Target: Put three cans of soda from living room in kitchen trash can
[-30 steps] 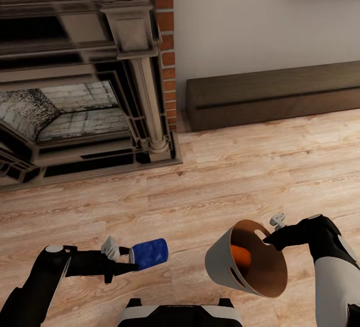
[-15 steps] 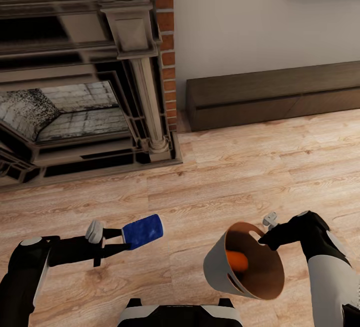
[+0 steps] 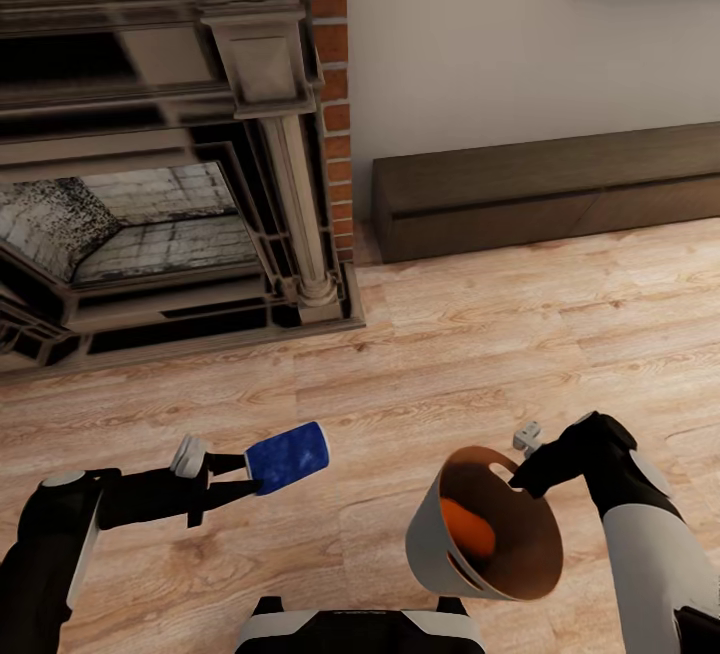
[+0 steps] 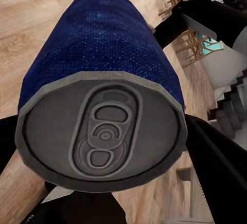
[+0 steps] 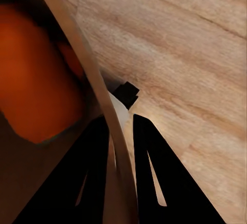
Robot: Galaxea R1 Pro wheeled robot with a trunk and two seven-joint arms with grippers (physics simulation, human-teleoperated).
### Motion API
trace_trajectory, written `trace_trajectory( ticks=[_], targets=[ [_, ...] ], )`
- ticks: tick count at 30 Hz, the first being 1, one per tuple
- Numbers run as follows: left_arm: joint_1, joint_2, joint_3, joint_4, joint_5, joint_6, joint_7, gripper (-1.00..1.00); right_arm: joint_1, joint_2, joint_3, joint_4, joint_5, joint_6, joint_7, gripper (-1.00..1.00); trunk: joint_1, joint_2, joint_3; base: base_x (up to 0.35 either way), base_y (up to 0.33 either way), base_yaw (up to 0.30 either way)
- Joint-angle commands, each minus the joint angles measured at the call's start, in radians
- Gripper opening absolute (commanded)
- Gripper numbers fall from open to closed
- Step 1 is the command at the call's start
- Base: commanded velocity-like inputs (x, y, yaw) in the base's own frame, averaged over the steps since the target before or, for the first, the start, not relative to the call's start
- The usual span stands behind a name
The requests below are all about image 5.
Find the can of soda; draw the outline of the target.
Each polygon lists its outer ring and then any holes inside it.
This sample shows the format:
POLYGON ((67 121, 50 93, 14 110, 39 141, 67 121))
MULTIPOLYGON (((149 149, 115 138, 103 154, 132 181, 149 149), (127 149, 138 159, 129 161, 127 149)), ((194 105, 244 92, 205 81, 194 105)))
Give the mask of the can of soda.
POLYGON ((51 38, 33 5, 0 0, 0 111, 33 146, 68 133, 85 118, 80 89, 51 38))
POLYGON ((78 60, 72 46, 66 36, 58 36, 51 38, 54 45, 62 57, 67 70, 70 72, 78 89, 81 89, 85 84, 89 84, 89 80, 78 60))

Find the trash can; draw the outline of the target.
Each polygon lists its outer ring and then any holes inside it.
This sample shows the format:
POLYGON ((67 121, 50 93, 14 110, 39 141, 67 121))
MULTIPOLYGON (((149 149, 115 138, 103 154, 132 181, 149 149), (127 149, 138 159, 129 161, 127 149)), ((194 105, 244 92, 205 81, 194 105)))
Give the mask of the trash can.
MULTIPOLYGON (((67 37, 90 83, 80 90, 84 121, 41 146, 19 137, 0 111, 0 224, 16 220, 84 129, 102 115, 110 132, 102 224, 139 224, 126 141, 89 42, 63 0, 23 1, 34 6, 50 38, 67 37)), ((81 201, 86 177, 75 206, 81 201)))

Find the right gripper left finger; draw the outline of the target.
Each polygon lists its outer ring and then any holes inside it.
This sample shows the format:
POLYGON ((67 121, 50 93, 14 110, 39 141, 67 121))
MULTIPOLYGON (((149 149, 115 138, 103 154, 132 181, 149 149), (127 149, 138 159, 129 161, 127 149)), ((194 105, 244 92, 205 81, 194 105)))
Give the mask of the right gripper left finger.
POLYGON ((109 133, 104 115, 92 120, 12 224, 102 224, 109 133))

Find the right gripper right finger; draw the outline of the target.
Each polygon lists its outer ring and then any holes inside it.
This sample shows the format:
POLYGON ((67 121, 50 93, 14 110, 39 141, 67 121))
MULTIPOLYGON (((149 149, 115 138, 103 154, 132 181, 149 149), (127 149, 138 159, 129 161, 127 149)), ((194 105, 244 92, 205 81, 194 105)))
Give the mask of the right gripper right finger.
POLYGON ((226 224, 151 120, 134 114, 139 224, 226 224), (166 200, 157 201, 149 157, 166 200))

